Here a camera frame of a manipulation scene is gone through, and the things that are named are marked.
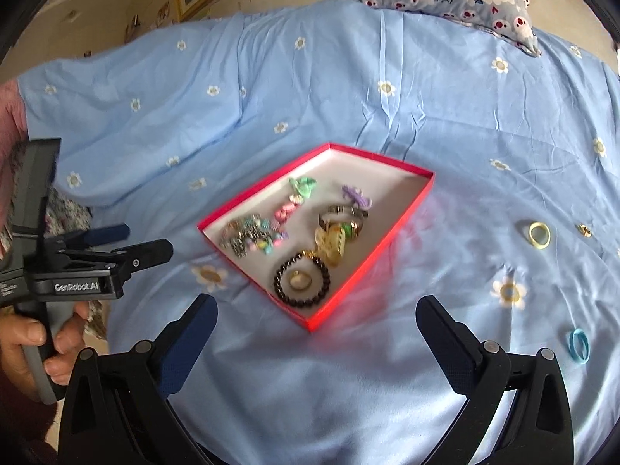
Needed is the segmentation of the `person's left hand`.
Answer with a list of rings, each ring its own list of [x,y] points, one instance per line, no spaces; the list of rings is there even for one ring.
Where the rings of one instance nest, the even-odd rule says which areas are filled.
[[[44,362],[44,370],[56,384],[68,384],[75,361],[80,351],[85,348],[84,329],[88,318],[90,318],[88,303],[77,302],[71,318],[63,324],[53,340],[57,353]],[[40,397],[23,348],[24,346],[38,348],[45,345],[45,341],[45,327],[34,318],[15,314],[1,318],[1,368],[3,373],[18,391],[36,402],[40,401]]]

